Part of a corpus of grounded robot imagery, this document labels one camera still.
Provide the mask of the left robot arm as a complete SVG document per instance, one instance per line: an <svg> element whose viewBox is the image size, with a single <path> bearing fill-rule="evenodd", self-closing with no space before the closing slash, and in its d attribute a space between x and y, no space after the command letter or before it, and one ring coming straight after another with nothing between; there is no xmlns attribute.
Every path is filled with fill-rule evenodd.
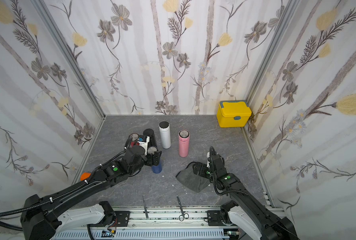
<svg viewBox="0 0 356 240"><path fill-rule="evenodd" d="M162 152L143 143L130 144L107 162L97 166L84 180L59 192L39 197L32 195L24 204L20 223L26 240L49 240L63 224L60 216L70 208L135 176L143 166L157 166Z"/></svg>

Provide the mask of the white thermos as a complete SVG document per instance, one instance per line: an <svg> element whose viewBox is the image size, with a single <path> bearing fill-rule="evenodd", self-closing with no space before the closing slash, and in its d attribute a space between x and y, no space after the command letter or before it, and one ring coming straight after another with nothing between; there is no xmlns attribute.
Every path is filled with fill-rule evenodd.
<svg viewBox="0 0 356 240"><path fill-rule="evenodd" d="M169 149L171 147L170 123L167 122L167 121L160 122L159 123L159 130L160 130L162 147L164 149Z"/></svg>

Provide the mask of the scissors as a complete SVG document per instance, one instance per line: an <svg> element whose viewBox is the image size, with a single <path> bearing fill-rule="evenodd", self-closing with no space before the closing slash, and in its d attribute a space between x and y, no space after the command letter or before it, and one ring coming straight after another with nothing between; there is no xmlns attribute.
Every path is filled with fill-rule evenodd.
<svg viewBox="0 0 356 240"><path fill-rule="evenodd" d="M179 210L180 210L180 216L178 217L178 219L181 222L183 222L184 220L187 220L189 218L189 214L183 210L183 206L181 204L181 201L180 201L180 198L178 195L177 195L177 201L178 201L178 206L179 206Z"/></svg>

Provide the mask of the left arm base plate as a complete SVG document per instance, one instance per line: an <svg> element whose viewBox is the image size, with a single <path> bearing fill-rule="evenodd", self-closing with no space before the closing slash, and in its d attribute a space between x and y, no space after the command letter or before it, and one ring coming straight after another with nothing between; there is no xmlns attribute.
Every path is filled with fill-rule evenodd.
<svg viewBox="0 0 356 240"><path fill-rule="evenodd" d="M130 220L130 211L115 211L108 228L127 227Z"/></svg>

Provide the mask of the blue thermos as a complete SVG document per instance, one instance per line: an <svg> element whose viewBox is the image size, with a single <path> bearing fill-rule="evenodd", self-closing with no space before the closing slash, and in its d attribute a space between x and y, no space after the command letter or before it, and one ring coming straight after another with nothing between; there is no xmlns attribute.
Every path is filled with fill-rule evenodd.
<svg viewBox="0 0 356 240"><path fill-rule="evenodd" d="M163 167L162 167L162 162L159 162L158 165L152 165L152 171L154 174L159 174L161 173Z"/></svg>

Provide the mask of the metal tweezers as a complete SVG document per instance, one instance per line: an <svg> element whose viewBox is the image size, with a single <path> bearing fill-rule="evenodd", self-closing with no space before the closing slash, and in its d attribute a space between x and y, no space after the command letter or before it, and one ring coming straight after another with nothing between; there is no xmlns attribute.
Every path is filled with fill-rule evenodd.
<svg viewBox="0 0 356 240"><path fill-rule="evenodd" d="M147 209L147 205L146 205L145 197L144 197L144 196L142 196L142 199L143 199L144 212L145 212L146 219L149 219L149 212L148 212L148 209Z"/></svg>

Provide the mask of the orange cap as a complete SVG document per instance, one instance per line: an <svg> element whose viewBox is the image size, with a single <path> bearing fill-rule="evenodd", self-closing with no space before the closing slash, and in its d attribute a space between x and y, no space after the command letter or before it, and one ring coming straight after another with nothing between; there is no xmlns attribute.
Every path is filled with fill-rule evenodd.
<svg viewBox="0 0 356 240"><path fill-rule="evenodd" d="M80 176L80 181L85 181L91 176L91 173L82 173Z"/></svg>

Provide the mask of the black thermos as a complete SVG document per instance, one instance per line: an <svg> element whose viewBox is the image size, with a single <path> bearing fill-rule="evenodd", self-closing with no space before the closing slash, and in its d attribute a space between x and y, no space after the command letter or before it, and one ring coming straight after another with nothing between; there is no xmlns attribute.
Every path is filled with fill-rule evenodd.
<svg viewBox="0 0 356 240"><path fill-rule="evenodd" d="M155 132L153 129L146 129L143 131L143 135L149 137L147 146L147 154L153 154L158 150Z"/></svg>

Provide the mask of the red thermos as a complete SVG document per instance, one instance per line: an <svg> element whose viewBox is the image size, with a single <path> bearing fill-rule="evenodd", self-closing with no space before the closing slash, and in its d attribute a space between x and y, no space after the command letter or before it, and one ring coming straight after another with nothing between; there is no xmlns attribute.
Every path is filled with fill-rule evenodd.
<svg viewBox="0 0 356 240"><path fill-rule="evenodd" d="M136 145L138 142L139 134L137 133L132 133L129 135L129 138L131 138L131 142L129 147L131 148L133 145Z"/></svg>

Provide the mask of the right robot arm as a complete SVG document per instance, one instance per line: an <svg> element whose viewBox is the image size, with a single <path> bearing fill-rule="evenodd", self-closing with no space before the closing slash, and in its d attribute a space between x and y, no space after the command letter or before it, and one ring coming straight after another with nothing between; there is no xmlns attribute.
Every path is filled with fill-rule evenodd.
<svg viewBox="0 0 356 240"><path fill-rule="evenodd" d="M253 240L297 240L299 239L293 223L280 218L261 204L244 186L241 180L229 173L224 158L209 148L207 165L204 170L194 169L194 173L209 179L214 192L230 197L223 206L227 219L242 229Z"/></svg>

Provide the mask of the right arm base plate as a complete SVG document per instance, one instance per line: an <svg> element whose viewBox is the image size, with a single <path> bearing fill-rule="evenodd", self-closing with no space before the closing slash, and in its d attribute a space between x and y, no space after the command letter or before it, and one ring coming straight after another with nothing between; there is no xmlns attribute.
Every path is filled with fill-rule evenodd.
<svg viewBox="0 0 356 240"><path fill-rule="evenodd" d="M210 227L225 226L225 215L222 210L207 211L206 220Z"/></svg>

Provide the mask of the pink thermos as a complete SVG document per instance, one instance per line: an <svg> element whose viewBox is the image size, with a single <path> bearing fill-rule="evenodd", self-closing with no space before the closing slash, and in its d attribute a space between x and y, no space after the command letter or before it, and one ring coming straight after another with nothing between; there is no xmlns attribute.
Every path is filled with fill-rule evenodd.
<svg viewBox="0 0 356 240"><path fill-rule="evenodd" d="M182 158L187 157L189 152L189 140L190 140L190 133L187 130L181 130L178 133L178 145L179 145L179 155Z"/></svg>

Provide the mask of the yellow lidded box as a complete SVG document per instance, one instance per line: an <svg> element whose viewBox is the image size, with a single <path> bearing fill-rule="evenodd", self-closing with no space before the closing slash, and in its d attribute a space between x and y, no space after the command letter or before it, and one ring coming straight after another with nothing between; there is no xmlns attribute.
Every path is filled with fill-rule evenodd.
<svg viewBox="0 0 356 240"><path fill-rule="evenodd" d="M217 120L221 128L244 127L251 117L252 111L245 101L220 101Z"/></svg>

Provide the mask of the aluminium front rail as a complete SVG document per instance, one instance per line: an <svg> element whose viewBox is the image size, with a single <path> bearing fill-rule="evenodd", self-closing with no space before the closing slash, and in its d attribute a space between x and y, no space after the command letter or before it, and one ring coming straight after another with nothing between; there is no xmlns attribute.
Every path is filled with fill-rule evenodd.
<svg viewBox="0 0 356 240"><path fill-rule="evenodd" d="M178 206L115 208L115 211L130 211L127 227L108 228L82 225L56 234L54 240L252 240L238 226L232 224L220 206L184 206L189 218L181 222ZM207 211L222 210L225 226L210 227Z"/></svg>

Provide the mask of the grey cloth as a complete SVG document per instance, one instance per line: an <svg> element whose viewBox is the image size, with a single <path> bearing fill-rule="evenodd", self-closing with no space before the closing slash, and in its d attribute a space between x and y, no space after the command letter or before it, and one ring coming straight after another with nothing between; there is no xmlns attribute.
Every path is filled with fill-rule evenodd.
<svg viewBox="0 0 356 240"><path fill-rule="evenodd" d="M180 171L176 175L176 179L186 188L200 193L206 187L210 185L209 179L200 177L199 175L194 174L192 166Z"/></svg>

